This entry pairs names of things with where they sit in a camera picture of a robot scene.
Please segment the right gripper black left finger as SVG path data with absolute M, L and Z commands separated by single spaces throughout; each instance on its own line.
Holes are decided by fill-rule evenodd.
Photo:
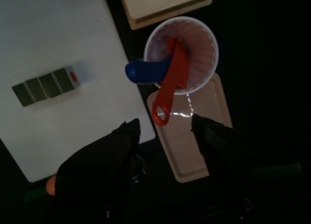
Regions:
M 62 163 L 47 181 L 54 202 L 44 224 L 126 224 L 140 134 L 134 119 Z

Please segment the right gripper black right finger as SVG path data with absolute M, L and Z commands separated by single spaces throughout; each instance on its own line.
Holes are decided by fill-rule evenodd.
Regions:
M 207 117 L 194 114 L 192 133 L 210 175 L 222 193 L 226 224 L 261 224 L 251 181 L 259 166 L 258 153 L 236 131 Z

